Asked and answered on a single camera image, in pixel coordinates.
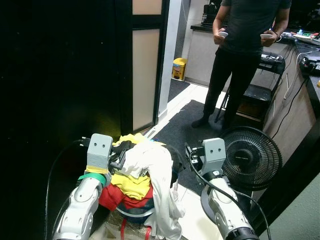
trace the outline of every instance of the black chair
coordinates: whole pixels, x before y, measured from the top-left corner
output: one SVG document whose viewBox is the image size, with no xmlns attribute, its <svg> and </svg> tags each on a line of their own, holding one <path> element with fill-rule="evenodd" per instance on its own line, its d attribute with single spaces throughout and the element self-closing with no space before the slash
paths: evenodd
<svg viewBox="0 0 320 240">
<path fill-rule="evenodd" d="M 244 116 L 249 116 L 251 119 L 260 122 L 261 126 L 263 127 L 266 115 L 270 110 L 271 103 L 274 100 L 275 93 L 277 91 L 285 68 L 286 62 L 281 55 L 264 51 L 261 55 L 258 69 L 274 73 L 273 76 L 277 74 L 278 78 L 271 89 L 250 84 L 243 94 L 241 104 L 237 110 L 237 113 L 240 113 Z M 221 107 L 214 120 L 215 123 L 218 121 L 221 110 L 226 109 L 227 101 L 229 98 L 229 90 L 230 87 L 228 87 L 226 91 Z"/>
</svg>

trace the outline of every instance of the dark wall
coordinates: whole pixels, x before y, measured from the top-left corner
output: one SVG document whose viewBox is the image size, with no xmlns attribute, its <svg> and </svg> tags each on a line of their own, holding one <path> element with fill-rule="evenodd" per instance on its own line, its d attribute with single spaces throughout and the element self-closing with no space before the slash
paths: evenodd
<svg viewBox="0 0 320 240">
<path fill-rule="evenodd" d="M 320 15 L 315 11 L 319 9 L 320 0 L 292 0 L 289 14 L 289 29 L 302 29 L 303 31 L 320 31 Z"/>
<path fill-rule="evenodd" d="M 10 239 L 43 239 L 47 177 L 81 136 L 121 135 L 115 1 L 0 3 L 3 171 Z M 49 231 L 86 166 L 73 146 L 52 175 Z"/>
</svg>

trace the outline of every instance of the man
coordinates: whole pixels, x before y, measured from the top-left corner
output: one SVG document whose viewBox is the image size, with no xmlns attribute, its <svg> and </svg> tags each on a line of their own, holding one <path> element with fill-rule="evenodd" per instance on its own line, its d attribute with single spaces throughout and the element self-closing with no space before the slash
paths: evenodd
<svg viewBox="0 0 320 240">
<path fill-rule="evenodd" d="M 230 126 L 240 99 L 260 63 L 263 46 L 271 46 L 286 29 L 290 6 L 291 0 L 222 0 L 212 26 L 213 40 L 219 48 L 215 53 L 203 117 L 191 124 L 193 128 L 209 121 L 218 97 L 232 73 L 222 128 Z M 225 31 L 222 23 L 228 14 L 228 36 L 224 38 L 219 32 Z M 274 27 L 269 30 L 274 19 Z M 261 39 L 260 34 L 271 34 L 272 37 Z"/>
</svg>

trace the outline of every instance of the electric fan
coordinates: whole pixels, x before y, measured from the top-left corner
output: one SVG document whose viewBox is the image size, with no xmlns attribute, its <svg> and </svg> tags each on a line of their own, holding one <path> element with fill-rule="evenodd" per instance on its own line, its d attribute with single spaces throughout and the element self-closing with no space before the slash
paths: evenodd
<svg viewBox="0 0 320 240">
<path fill-rule="evenodd" d="M 236 126 L 223 132 L 226 159 L 223 175 L 231 185 L 258 191 L 268 187 L 282 167 L 281 153 L 275 142 L 262 131 Z"/>
</svg>

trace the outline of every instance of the frosted glass panel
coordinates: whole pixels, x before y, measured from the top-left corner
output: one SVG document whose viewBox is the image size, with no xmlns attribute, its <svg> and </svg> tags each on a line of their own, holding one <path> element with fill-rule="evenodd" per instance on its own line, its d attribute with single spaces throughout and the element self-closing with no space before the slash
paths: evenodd
<svg viewBox="0 0 320 240">
<path fill-rule="evenodd" d="M 160 15 L 162 0 L 132 0 L 133 15 Z"/>
<path fill-rule="evenodd" d="M 132 32 L 133 130 L 153 121 L 159 29 Z"/>
</svg>

